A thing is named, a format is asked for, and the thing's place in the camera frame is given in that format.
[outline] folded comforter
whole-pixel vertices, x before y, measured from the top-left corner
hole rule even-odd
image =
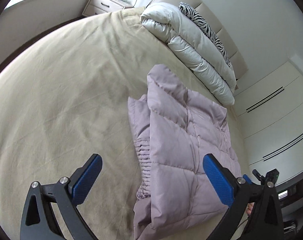
[[[179,8],[164,2],[153,3],[142,13],[141,23],[168,45],[220,103],[234,104],[233,68],[229,68],[216,46]]]
[[[134,207],[140,240],[161,239],[226,211],[203,170],[206,154],[241,176],[224,107],[184,87],[165,65],[155,65],[147,83],[147,95],[128,99],[142,171]]]

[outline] human hand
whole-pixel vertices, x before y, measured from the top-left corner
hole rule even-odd
[[[247,208],[246,208],[247,215],[251,214],[251,212],[253,210],[253,205],[254,205],[254,203],[248,203]]]

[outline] white duvet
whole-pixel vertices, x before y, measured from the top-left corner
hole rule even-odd
[[[154,3],[142,13],[140,21],[168,45],[221,104],[234,104],[232,93],[236,78],[233,69],[228,67],[210,39],[176,6],[164,2]]]

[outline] metal screw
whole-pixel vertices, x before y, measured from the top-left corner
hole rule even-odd
[[[60,182],[61,184],[65,184],[67,181],[68,181],[68,178],[67,178],[67,177],[62,177],[62,178],[60,178],[60,180],[59,180],[59,182]]]
[[[268,186],[268,187],[274,187],[274,184],[273,184],[271,181],[268,181],[268,182],[267,182],[267,186]]]
[[[38,182],[37,181],[34,181],[33,183],[32,183],[32,188],[36,188],[38,186]]]
[[[237,182],[239,184],[245,184],[246,180],[244,178],[242,178],[242,177],[239,177],[239,178],[237,178]]]

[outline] drawer handle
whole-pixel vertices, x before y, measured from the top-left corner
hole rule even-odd
[[[264,159],[264,162],[273,158],[273,157],[275,157],[275,156],[277,156],[278,154],[281,154],[285,150],[288,150],[290,147],[294,146],[296,143],[299,143],[302,139],[303,139],[303,133],[301,135],[299,135],[297,138],[295,138],[294,140],[292,140],[291,142],[289,142],[286,145],[279,148],[278,150],[275,150],[272,153],[269,153],[269,154],[263,156],[262,158],[266,158],[266,157],[272,155],[271,157],[268,157],[267,159]]]
[[[102,2],[100,4],[109,8],[109,5],[107,5],[107,4],[104,4]]]
[[[258,106],[261,106],[262,104],[266,103],[267,101],[271,100],[273,97],[284,91],[284,87],[278,88],[276,91],[272,92],[269,96],[266,96],[264,99],[260,100],[258,103],[252,105],[251,107],[247,108],[246,111],[249,113],[250,111],[253,111],[256,109]]]

